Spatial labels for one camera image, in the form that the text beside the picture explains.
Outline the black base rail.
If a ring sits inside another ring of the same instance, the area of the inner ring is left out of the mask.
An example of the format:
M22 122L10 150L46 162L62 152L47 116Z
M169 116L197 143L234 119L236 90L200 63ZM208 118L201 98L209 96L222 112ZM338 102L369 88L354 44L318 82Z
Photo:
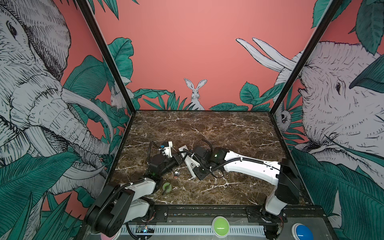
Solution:
M246 219L249 223L272 224L290 218L324 218L319 206L287 206L275 216L262 210L261 205L154 205L155 216L150 223L166 223L171 218L213 218L228 220Z

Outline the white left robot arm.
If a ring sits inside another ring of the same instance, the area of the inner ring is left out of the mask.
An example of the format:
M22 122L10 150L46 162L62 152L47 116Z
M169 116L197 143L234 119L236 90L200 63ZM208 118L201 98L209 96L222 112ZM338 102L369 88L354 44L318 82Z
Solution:
M90 233L113 237L129 221L127 216L135 205L142 206L139 210L142 217L147 215L151 203L144 200L144 197L155 193L163 184L163 176L187 158L186 151L173 154L172 148L172 142L157 146L151 141L147 156L148 168L139 180L123 185L110 182L103 188L84 218Z

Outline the black left corner post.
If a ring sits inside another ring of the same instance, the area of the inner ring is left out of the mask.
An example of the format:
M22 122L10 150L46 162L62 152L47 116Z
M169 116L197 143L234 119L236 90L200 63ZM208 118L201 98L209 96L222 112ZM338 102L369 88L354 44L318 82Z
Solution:
M105 38L104 36L102 35L102 32L98 26L98 23L94 17L94 14L92 12L92 9L90 8L90 4L88 1L85 1L85 0L77 0L77 5L79 6L81 12L82 12L82 15L83 17L85 18L85 21L87 22L87 25L102 53L102 56L104 58L104 60L106 61L107 63L107 66L109 68L109 70L111 71L111 74L113 76L113 79L115 80L115 82L117 83L122 95L123 95L123 98L127 104L127 107L129 109L129 112L133 115L135 115L136 113L136 110L135 110L135 107L127 93L127 89L125 87L125 85L123 84L123 81L122 81L122 78L121 78L121 75L119 73L119 70L117 68L117 65L111 55L111 52L108 48L108 45L106 44L106 41L105 41Z

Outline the black corner post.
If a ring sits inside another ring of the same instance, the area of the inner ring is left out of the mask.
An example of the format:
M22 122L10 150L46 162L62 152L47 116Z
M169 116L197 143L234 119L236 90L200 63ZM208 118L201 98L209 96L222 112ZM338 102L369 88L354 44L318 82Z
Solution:
M115 82L117 83L122 95L123 95L123 98L127 104L127 107L129 109L129 112L133 115L135 115L136 113L136 110L135 110L135 107L127 93L127 89L125 87L125 85L123 84L123 81L122 81L122 78L121 78L121 75L119 73L119 70L117 68L117 65L111 55L111 52L108 48L108 45L106 44L106 41L105 41L105 38L104 36L102 35L102 32L98 26L98 23L94 17L94 14L92 12L92 9L90 8L90 4L88 1L85 1L85 0L77 0L77 5L79 6L81 12L82 12L82 15L83 17L85 18L85 21L87 22L87 25L102 53L102 56L104 58L104 60L106 61L107 63L107 66L109 68L109 70L111 71L111 74L113 76L113 79L115 80Z
M321 37L323 36L324 32L328 28L330 22L332 21L334 15L336 14L339 7L342 5L342 0L334 0L330 1L327 8L325 9L325 12L316 27L316 30L313 32L313 35L311 36L311 39L309 40L308 44L306 45L306 48L304 49L302 56L300 57L298 63L295 65L294 69L292 70L292 73L290 74L287 82L285 83L281 93L279 94L276 102L274 103L273 107L270 110L270 115L274 115L284 100L284 97L287 95L288 91L291 89L292 85L296 81L296 79L299 76L299 73L305 66L307 60L313 53L317 43L320 41Z

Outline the blue push button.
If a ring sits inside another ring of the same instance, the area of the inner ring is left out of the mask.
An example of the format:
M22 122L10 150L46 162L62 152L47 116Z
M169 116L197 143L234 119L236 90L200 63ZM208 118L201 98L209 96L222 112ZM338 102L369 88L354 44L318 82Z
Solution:
M314 240L312 231L301 223L296 223L291 228L294 240Z

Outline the green tape roll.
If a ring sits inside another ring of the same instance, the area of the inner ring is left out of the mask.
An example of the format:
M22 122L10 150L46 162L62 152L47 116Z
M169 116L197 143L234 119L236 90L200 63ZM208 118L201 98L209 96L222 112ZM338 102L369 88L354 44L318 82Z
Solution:
M164 183L163 184L163 192L162 195L168 194L172 191L172 184L171 183Z

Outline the white remote control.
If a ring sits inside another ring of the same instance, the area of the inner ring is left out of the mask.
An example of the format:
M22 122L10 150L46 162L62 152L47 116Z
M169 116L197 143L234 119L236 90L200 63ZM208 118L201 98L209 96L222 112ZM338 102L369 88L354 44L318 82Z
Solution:
M194 159L192 159L190 156L188 156L187 153L185 153L185 152L182 153L182 156L183 156L183 158L185 157L184 162L185 162L185 164L186 164L186 166L187 166L187 168L188 168L188 170L192 176L192 179L195 179L196 175L195 175L193 169L195 167L199 167L200 164L197 161L195 161Z

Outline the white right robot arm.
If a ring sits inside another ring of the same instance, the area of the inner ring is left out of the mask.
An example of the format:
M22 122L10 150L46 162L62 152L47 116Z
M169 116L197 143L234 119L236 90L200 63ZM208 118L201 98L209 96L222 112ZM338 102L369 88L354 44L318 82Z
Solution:
M204 149L200 146L191 151L183 148L187 157L195 161L191 172L199 180L216 171L236 172L263 180L274 186L267 197L263 211L278 216L287 205L300 201L301 180L295 164L286 158L281 161L264 161L246 157L225 148Z

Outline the pink push button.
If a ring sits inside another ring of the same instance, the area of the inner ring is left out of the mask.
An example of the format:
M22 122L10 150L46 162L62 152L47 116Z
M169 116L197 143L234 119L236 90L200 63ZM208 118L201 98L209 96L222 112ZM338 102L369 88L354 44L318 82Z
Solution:
M106 236L104 234L101 234L101 240L115 240L116 237L117 237L117 235L114 235L112 237L108 237L108 236Z

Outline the green push button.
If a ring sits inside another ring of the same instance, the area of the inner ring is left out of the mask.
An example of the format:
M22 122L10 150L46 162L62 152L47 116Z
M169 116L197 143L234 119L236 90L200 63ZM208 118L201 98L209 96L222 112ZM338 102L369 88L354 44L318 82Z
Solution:
M223 216L217 216L212 221L212 229L218 238L225 238L230 232L229 221Z

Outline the black right corner post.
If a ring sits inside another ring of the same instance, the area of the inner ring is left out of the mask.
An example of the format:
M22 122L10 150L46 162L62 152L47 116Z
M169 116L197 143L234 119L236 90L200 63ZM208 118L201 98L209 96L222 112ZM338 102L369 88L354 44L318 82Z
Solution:
M292 73L290 74L287 82L285 83L281 93L279 94L276 102L274 103L273 107L270 110L270 115L274 115L284 100L284 97L287 95L288 91L291 89L292 85L296 81L296 79L299 76L299 73L305 66L307 60L313 53L317 43L320 41L321 37L323 36L324 32L328 28L330 22L332 21L334 15L336 14L339 7L342 5L342 0L334 0L330 1L327 8L325 9L325 12L316 27L316 30L313 32L313 35L311 36L311 39L309 40L308 44L306 45L306 48L304 49L302 56L300 57L298 63L295 65L294 69L292 70Z

